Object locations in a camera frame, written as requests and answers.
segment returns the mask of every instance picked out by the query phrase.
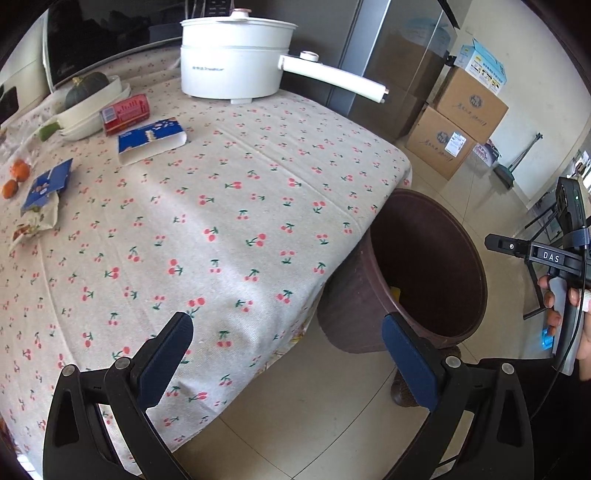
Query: cardboard box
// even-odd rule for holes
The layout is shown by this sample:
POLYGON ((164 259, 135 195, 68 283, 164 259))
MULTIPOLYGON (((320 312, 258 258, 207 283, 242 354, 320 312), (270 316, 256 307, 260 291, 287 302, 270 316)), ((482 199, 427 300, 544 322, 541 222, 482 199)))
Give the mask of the cardboard box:
POLYGON ((500 98, 458 67, 447 74, 433 108, 482 145, 509 110, 500 98))
POLYGON ((449 180, 476 146, 476 141, 428 106, 414 125, 406 146, 449 180))
POLYGON ((472 45, 462 45, 454 65, 468 72, 495 95, 507 83, 503 64, 476 39, 472 45))

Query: refrigerator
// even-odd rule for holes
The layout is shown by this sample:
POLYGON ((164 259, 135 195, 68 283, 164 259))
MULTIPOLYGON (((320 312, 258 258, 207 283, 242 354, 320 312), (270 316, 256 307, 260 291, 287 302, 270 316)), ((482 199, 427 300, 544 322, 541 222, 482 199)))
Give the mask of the refrigerator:
POLYGON ((457 39, 472 0, 245 0, 253 17, 298 25, 290 54, 383 83, 379 105, 317 80, 285 73, 281 87, 393 141, 409 132, 457 39))
MULTIPOLYGON (((470 2, 456 0, 452 9, 444 0, 391 0, 363 71, 388 87, 385 104, 334 89, 327 106, 389 142, 408 134, 443 70, 470 2)), ((353 25, 353 32, 359 28, 353 25)))

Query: cherry print tablecloth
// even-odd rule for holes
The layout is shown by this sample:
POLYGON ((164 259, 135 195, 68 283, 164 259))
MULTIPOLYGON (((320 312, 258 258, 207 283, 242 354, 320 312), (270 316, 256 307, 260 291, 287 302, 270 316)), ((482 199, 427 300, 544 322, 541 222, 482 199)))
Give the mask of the cherry print tablecloth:
MULTIPOLYGON (((300 96, 185 96, 178 69, 164 70, 176 55, 103 71, 148 95, 149 121, 175 116, 185 146, 127 167, 102 134, 31 147, 34 176, 70 157, 73 172, 56 227, 10 254, 28 184, 0 203, 0 413, 38 468, 62 367, 107 368, 178 310, 194 320, 193 343, 149 415, 171 449, 192 438, 305 332, 326 279, 410 182, 399 150, 300 96)), ((45 121, 54 96, 22 128, 45 121)))

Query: pot lid knob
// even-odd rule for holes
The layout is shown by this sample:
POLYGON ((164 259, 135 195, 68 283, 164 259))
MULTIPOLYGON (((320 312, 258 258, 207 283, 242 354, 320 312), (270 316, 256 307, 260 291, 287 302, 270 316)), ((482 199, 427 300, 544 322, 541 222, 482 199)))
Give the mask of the pot lid knob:
POLYGON ((252 12, 249 8, 235 8, 230 14, 230 18, 249 18, 248 14, 252 12))
POLYGON ((302 53, 300 53, 300 58, 302 60, 318 61, 320 57, 317 53, 314 53, 313 51, 304 50, 302 53))

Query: white plate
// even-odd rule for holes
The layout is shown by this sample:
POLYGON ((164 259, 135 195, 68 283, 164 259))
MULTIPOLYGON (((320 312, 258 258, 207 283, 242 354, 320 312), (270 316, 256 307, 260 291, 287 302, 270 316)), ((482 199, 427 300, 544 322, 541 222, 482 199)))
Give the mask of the white plate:
POLYGON ((82 100, 72 108, 58 113, 55 120, 60 124, 60 127, 71 128, 90 117, 93 113, 99 112, 107 105, 112 104, 113 99, 121 94, 122 90, 121 79, 117 75, 110 76, 109 84, 105 88, 82 100))
MULTIPOLYGON (((129 83, 123 84, 124 90, 121 92, 113 101, 109 102, 104 107, 109 105, 113 105, 113 103, 120 102, 121 100, 125 100, 131 94, 131 87, 129 83)), ((81 140, 83 138, 89 137, 97 133, 98 131, 102 130, 103 128, 103 121, 100 117, 100 111, 93 113, 91 116, 81 120, 80 122, 72 125, 70 128, 65 128, 62 130, 58 130, 60 135, 64 137, 64 140, 68 142, 74 142, 76 140, 81 140)))

